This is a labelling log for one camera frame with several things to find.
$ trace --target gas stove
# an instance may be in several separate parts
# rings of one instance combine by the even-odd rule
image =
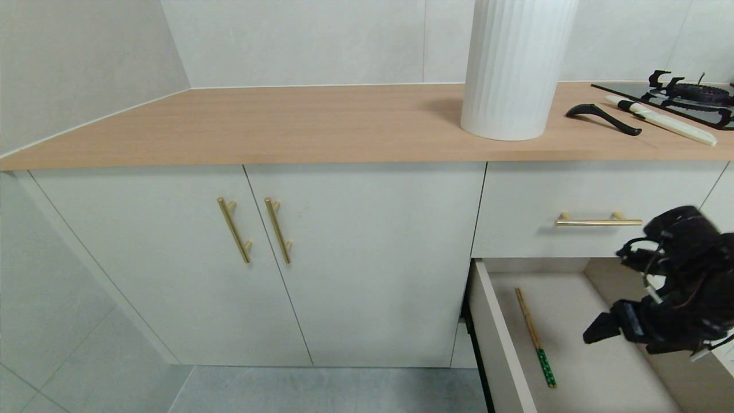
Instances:
[[[633,101],[648,104],[681,115],[692,121],[721,130],[734,130],[734,83],[725,85],[701,85],[682,83],[682,77],[674,77],[665,85],[660,76],[668,71],[655,71],[648,83],[604,82],[592,86],[616,93]]]

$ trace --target robotic arm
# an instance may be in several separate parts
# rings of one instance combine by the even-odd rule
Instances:
[[[642,274],[649,292],[640,301],[619,300],[584,332],[584,342],[624,334],[647,344],[649,354],[711,351],[734,326],[734,234],[721,234],[693,206],[681,206],[655,217],[645,237],[627,242],[617,252],[622,265]],[[641,241],[655,250],[637,248]],[[665,277],[655,290],[647,275]]]

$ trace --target green chopstick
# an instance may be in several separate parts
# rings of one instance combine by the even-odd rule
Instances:
[[[520,291],[520,288],[515,288],[515,295],[517,296],[517,300],[520,302],[520,309],[523,311],[523,317],[525,318],[525,324],[528,326],[528,332],[530,333],[530,338],[533,340],[533,345],[535,346],[535,352],[538,354],[538,360],[540,360],[540,368],[543,370],[543,375],[545,376],[545,382],[548,384],[548,387],[556,388],[556,378],[553,376],[553,371],[551,370],[551,364],[548,362],[548,357],[545,355],[545,350],[543,350],[543,347],[540,343],[540,337],[538,336],[538,333],[535,331],[535,325],[533,324],[533,319],[530,317],[530,311],[528,310],[528,307],[525,305],[525,298],[523,297],[523,292]]]

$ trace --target knife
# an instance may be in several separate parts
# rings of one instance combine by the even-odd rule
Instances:
[[[634,114],[645,122],[652,123],[655,126],[660,126],[663,129],[667,129],[679,134],[680,136],[687,137],[690,140],[695,140],[696,142],[704,143],[709,146],[716,145],[716,137],[703,129],[697,128],[696,126],[665,116],[661,113],[650,110],[639,103],[620,98],[619,96],[609,95],[606,97],[606,100],[611,104],[617,105],[620,109]]]

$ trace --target wooden countertop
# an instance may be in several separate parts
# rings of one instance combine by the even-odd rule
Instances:
[[[734,159],[734,131],[708,147],[562,82],[543,136],[500,142],[459,127],[463,85],[194,89],[101,119],[0,159],[0,170],[247,163]],[[569,119],[595,103],[636,127]]]

